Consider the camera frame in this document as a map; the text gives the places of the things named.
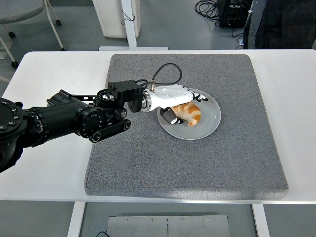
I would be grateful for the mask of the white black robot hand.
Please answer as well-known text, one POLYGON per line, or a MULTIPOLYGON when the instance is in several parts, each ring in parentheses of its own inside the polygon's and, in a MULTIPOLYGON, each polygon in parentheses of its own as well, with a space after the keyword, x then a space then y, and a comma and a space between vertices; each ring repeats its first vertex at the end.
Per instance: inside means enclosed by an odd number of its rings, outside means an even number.
POLYGON ((183 85, 158 86, 153 90, 144 90, 142 111, 149 112, 160 107, 160 115, 169 124, 187 121, 188 126, 194 126, 201 119, 201 111, 194 100, 201 102, 208 99, 183 85))

